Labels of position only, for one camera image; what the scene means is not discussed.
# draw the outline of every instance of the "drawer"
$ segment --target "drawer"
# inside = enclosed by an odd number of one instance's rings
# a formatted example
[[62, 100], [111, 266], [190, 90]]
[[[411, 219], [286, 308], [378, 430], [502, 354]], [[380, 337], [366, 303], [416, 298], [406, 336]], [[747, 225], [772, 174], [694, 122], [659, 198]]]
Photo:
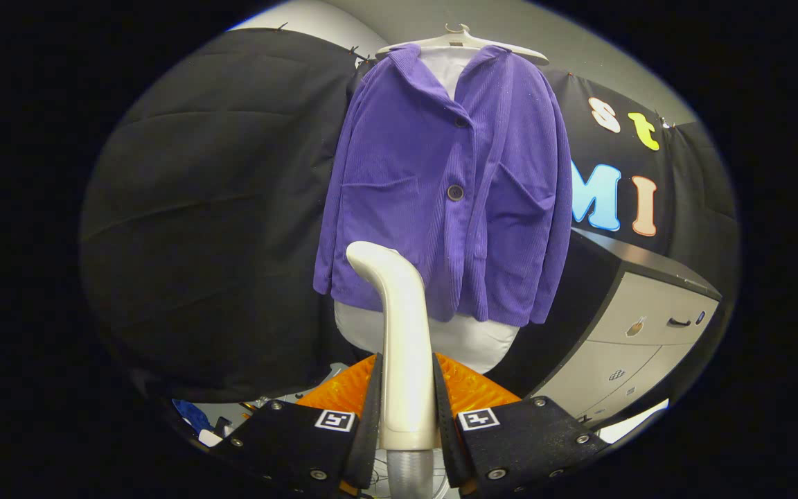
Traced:
[[580, 411], [574, 416], [578, 420], [583, 419], [583, 423], [586, 426], [594, 426], [594, 424], [614, 416], [661, 382], [661, 379], [677, 366], [679, 360], [685, 357], [690, 348], [690, 344], [672, 344], [661, 347], [661, 350], [652, 357], [652, 360], [646, 363], [645, 367], [642, 367], [639, 372], [631, 376], [626, 383], [618, 387], [611, 395], [593, 404], [588, 410]]
[[658, 348], [585, 341], [536, 395], [549, 397], [568, 414], [586, 411], [645, 366]]
[[[686, 288], [624, 272], [611, 303], [587, 339], [624, 344], [693, 344], [706, 329], [717, 305], [715, 299]], [[671, 325], [670, 319], [681, 323], [690, 320], [691, 324]]]

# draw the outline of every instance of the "hanger hook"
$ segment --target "hanger hook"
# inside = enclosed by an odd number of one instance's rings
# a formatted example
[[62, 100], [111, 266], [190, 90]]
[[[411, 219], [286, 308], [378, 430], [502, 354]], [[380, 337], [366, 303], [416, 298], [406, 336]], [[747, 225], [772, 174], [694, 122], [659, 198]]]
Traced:
[[449, 33], [463, 33], [465, 31], [470, 31], [470, 27], [468, 25], [461, 24], [460, 25], [460, 29], [455, 30], [455, 29], [449, 28], [449, 23], [446, 22], [445, 23], [445, 30], [447, 32], [449, 32]]

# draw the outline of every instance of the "black metal plate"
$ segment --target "black metal plate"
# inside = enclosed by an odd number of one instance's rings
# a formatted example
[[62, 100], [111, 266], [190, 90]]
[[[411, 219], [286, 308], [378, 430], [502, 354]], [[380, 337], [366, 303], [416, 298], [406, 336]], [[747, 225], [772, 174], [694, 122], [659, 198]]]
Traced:
[[455, 420], [452, 418], [452, 404], [449, 402], [449, 392], [445, 384], [443, 369], [439, 365], [439, 358], [433, 354], [433, 376], [436, 385], [436, 415], [439, 423], [441, 446], [443, 447], [443, 461], [445, 462], [445, 476], [452, 487], [462, 486], [472, 478], [472, 465], [463, 444], [457, 434]]
[[[332, 496], [341, 482], [358, 427], [357, 417], [352, 414], [344, 418], [346, 413], [339, 411], [281, 401], [281, 410], [275, 410], [276, 402], [270, 401], [254, 412], [250, 420], [213, 446], [211, 454], [286, 492], [302, 491], [298, 496], [305, 497]], [[314, 470], [322, 471], [326, 479], [314, 479]]]
[[[538, 401], [545, 404], [538, 407]], [[475, 469], [476, 497], [482, 499], [524, 497], [527, 486], [557, 470], [573, 471], [608, 446], [546, 397], [498, 405], [490, 413], [461, 413], [456, 423]], [[587, 441], [578, 443], [583, 435]], [[494, 470], [505, 474], [491, 480]]]
[[349, 457], [346, 458], [344, 479], [346, 483], [358, 489], [368, 489], [371, 483], [371, 474], [374, 472], [374, 454], [378, 448], [378, 426], [380, 424], [380, 383], [383, 380], [384, 357], [380, 353], [374, 359], [374, 368], [371, 370], [371, 379], [365, 392], [365, 405], [362, 410], [362, 420], [359, 422], [357, 432]]

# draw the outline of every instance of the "jacket button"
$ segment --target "jacket button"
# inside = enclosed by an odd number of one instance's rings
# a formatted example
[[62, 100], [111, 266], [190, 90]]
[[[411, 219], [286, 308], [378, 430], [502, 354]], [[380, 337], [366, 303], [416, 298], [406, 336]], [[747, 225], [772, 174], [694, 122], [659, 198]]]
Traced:
[[457, 184], [454, 184], [454, 186], [449, 187], [449, 199], [451, 199], [452, 201], [460, 201], [462, 198], [463, 198], [463, 187], [457, 186]]

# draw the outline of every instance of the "blue object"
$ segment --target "blue object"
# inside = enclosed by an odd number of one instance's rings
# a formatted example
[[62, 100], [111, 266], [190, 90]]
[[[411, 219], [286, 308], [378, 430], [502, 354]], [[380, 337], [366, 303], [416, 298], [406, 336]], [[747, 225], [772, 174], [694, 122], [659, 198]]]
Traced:
[[193, 430], [196, 430], [196, 434], [199, 434], [202, 430], [209, 430], [209, 432], [212, 432], [212, 430], [215, 429], [215, 427], [209, 423], [209, 417], [205, 416], [205, 413], [200, 408], [197, 408], [196, 405], [187, 401], [176, 400], [172, 400], [171, 403], [175, 405], [180, 415], [190, 422], [190, 426], [193, 427]]

